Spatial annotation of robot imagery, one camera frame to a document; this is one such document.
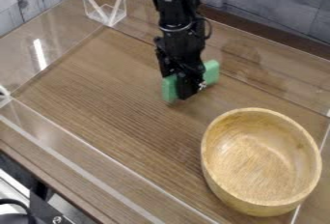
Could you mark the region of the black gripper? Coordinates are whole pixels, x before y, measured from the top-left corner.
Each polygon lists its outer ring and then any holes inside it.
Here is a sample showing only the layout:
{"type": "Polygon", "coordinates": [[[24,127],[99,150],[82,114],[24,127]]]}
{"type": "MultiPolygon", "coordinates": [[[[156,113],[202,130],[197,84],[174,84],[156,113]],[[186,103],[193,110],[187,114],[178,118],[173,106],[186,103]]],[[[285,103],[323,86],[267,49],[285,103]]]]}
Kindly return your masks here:
{"type": "Polygon", "coordinates": [[[155,37],[156,56],[163,77],[177,74],[178,97],[186,100],[205,88],[202,63],[205,25],[160,26],[163,35],[155,37]]]}

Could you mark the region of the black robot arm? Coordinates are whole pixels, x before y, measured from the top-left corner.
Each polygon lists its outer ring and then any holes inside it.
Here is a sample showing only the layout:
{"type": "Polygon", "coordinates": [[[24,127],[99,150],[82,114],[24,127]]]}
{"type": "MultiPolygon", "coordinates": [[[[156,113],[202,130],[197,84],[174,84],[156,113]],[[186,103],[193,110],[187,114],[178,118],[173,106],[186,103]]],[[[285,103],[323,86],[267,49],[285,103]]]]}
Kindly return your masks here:
{"type": "Polygon", "coordinates": [[[159,13],[159,29],[154,38],[163,77],[175,76],[174,90],[179,99],[195,95],[206,72],[202,52],[209,35],[205,17],[199,13],[201,0],[152,0],[159,13]]]}

